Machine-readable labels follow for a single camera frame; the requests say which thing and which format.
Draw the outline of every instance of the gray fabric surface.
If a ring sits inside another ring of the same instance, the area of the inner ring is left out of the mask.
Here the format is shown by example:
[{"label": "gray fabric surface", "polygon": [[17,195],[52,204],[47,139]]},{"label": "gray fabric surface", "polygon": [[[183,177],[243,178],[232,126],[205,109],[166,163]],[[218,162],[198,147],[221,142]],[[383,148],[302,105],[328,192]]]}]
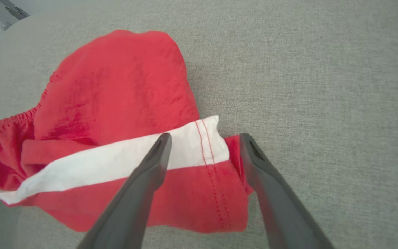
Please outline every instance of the gray fabric surface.
[{"label": "gray fabric surface", "polygon": [[[219,114],[224,136],[249,132],[337,248],[398,249],[398,1],[111,0],[33,15],[0,44],[0,119],[35,106],[66,55],[116,29],[169,33],[201,116]],[[250,205],[244,233],[150,228],[144,246],[265,248]],[[3,231],[22,248],[81,238],[37,209],[4,212],[26,228]]]}]

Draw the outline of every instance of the gray upholstery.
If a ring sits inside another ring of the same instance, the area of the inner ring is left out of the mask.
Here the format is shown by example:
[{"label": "gray upholstery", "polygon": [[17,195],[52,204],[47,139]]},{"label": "gray upholstery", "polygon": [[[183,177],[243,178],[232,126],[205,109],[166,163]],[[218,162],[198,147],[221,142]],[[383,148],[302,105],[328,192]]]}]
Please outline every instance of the gray upholstery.
[{"label": "gray upholstery", "polygon": [[[169,33],[201,116],[219,114],[223,136],[249,132],[337,248],[398,249],[398,1],[111,0],[33,15],[0,44],[0,119],[35,106],[66,55],[116,29]],[[153,227],[144,248],[266,248],[250,200],[244,233]],[[81,237],[0,204],[0,248]]]}]

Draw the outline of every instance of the white stripe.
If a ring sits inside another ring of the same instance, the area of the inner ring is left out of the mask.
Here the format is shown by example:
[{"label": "white stripe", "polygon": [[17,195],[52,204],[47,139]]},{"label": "white stripe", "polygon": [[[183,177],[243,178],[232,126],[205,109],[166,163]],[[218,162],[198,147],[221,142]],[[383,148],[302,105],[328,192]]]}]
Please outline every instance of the white stripe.
[{"label": "white stripe", "polygon": [[[204,159],[207,164],[212,164],[213,158],[215,163],[228,160],[228,147],[218,134],[218,122],[218,116],[211,116],[203,119],[203,123],[198,120],[168,131],[172,135],[168,169],[202,166]],[[16,191],[0,190],[0,199],[10,205],[41,192],[64,191],[126,178],[139,165],[159,135],[124,140],[57,159],[23,181]]]}]

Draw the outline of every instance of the red fabric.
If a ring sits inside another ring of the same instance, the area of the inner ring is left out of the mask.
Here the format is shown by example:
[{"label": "red fabric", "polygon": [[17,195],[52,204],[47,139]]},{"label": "red fabric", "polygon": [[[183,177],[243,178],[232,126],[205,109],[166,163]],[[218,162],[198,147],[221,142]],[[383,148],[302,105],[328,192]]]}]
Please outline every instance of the red fabric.
[{"label": "red fabric", "polygon": [[[17,189],[63,156],[198,119],[176,43],[165,33],[115,31],[67,57],[36,107],[0,120],[0,189]],[[167,172],[149,225],[204,233],[245,228],[250,190],[237,156],[238,136],[226,142],[231,160]],[[16,205],[39,206],[70,228],[87,231],[123,182],[39,193]]]}]

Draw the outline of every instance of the red stitching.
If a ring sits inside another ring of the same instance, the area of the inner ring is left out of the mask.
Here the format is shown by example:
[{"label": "red stitching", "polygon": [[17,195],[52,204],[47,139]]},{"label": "red stitching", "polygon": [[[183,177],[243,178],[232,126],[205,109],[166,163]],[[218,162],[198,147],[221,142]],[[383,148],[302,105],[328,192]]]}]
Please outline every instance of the red stitching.
[{"label": "red stitching", "polygon": [[[218,171],[216,170],[216,166],[215,166],[214,164],[213,164],[213,169],[215,170],[215,173],[216,173],[216,175],[217,175],[217,174],[218,174]],[[228,206],[227,206],[225,194],[222,194],[222,198],[223,198],[223,201],[224,201],[224,208],[225,208],[225,211],[227,212],[227,215],[228,215],[229,227],[231,227],[231,217],[230,217],[230,214],[229,214],[229,211],[228,211]]]},{"label": "red stitching", "polygon": [[211,142],[210,142],[210,136],[208,135],[208,130],[207,127],[205,126],[205,123],[203,122],[203,126],[205,127],[205,132],[207,132],[207,138],[208,138],[208,144],[210,145],[210,151],[211,151],[211,157],[213,158],[213,164],[215,164],[215,156],[213,156],[213,149],[211,148]]},{"label": "red stitching", "polygon": [[208,166],[207,166],[207,162],[205,161],[205,155],[204,155],[203,145],[202,145],[202,135],[200,134],[199,126],[198,126],[198,123],[197,123],[196,121],[195,121],[195,124],[196,124],[196,128],[198,129],[198,133],[199,133],[199,137],[200,137],[200,146],[201,146],[201,148],[202,148],[202,158],[203,158],[203,162],[205,163],[205,168],[207,169],[207,172],[208,172],[208,178],[210,179],[211,186],[213,187],[213,194],[214,194],[214,196],[215,196],[216,209],[217,209],[217,211],[218,211],[219,221],[220,221],[220,224],[221,224],[221,228],[222,228],[222,230],[223,230],[223,228],[224,228],[224,222],[223,222],[223,218],[222,218],[222,215],[221,215],[221,210],[220,210],[220,208],[219,208],[218,194],[217,194],[217,192],[216,192],[215,183],[213,182],[213,179],[211,178],[211,171],[210,171],[210,169],[209,169]]},{"label": "red stitching", "polygon": [[199,137],[200,137],[200,146],[201,146],[201,148],[202,148],[202,158],[203,158],[203,162],[204,162],[204,164],[205,164],[205,166],[207,165],[207,162],[205,161],[205,155],[204,155],[204,153],[203,153],[203,145],[202,145],[202,135],[200,134],[200,132],[199,132],[199,126],[198,126],[198,123],[195,121],[195,124],[196,124],[196,128],[198,129],[198,133],[199,133]]}]

